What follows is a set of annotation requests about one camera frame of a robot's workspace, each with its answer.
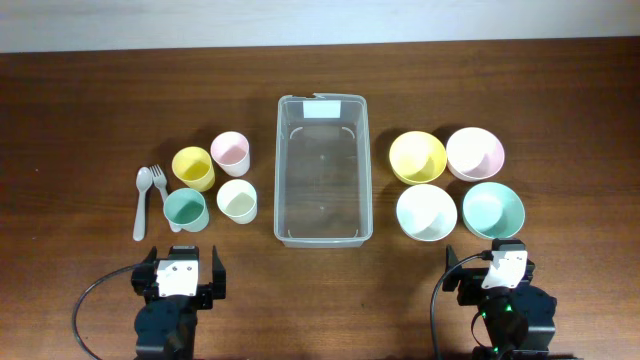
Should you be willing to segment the yellow plastic cup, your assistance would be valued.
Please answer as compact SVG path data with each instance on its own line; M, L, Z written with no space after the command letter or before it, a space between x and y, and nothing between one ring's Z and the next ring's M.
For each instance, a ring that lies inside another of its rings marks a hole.
M171 162L174 175L188 187L205 192L215 183L215 171L209 153L191 146L178 151Z

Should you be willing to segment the pink plastic bowl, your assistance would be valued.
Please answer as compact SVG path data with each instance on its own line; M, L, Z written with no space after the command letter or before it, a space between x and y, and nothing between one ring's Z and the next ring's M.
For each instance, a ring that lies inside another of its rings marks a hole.
M478 182L496 175L505 162L501 141L490 131L466 127L454 132L446 144L447 168L458 179Z

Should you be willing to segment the yellow plastic bowl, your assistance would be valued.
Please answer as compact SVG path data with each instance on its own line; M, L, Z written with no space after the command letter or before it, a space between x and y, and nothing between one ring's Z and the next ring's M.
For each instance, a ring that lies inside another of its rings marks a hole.
M403 183L426 184L444 172L447 153L443 143L434 135L409 131L391 144L389 162L394 175Z

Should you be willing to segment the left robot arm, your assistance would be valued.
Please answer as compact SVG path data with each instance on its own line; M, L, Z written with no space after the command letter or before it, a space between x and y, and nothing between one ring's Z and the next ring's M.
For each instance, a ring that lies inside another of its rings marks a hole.
M131 284L145 306L134 321L138 359L194 358L197 313L226 297L226 269L212 250L212 281L199 282L199 248L173 246L167 257L152 248L133 270Z

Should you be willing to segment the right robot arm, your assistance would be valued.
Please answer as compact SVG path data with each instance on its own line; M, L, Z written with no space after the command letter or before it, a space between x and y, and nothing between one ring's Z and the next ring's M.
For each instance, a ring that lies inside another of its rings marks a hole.
M490 339L473 359L547 359L556 327L557 299L531 284L535 264L518 239L495 239L489 250L462 260L446 247L445 272L434 290L457 291L460 306L474 306Z

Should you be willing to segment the green plastic bowl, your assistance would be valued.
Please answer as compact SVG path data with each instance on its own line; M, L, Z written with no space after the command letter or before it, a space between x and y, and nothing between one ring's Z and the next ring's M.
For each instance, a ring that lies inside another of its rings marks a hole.
M526 212L521 198L509 187L484 182L471 187L462 202L467 229L484 239L511 238L523 227Z

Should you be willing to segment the green plastic cup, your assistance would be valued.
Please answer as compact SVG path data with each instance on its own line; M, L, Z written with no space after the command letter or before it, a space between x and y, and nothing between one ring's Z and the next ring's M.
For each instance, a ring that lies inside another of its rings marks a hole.
M191 188L181 188L169 194L163 204L163 213L170 224L187 232L204 230L210 220L204 196Z

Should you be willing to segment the white plastic cup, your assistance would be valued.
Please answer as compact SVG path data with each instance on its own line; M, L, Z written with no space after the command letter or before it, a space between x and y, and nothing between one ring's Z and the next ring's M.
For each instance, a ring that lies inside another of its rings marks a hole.
M220 211L237 224L248 224L257 215L257 192L251 183L242 179L224 183L216 203Z

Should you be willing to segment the white plastic bowl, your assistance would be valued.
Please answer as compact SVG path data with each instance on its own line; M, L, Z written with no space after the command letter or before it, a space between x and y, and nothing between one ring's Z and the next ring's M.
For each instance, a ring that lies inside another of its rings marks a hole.
M410 238L435 242L447 237L455 228L458 212L451 196L429 184L407 188L396 205L396 218Z

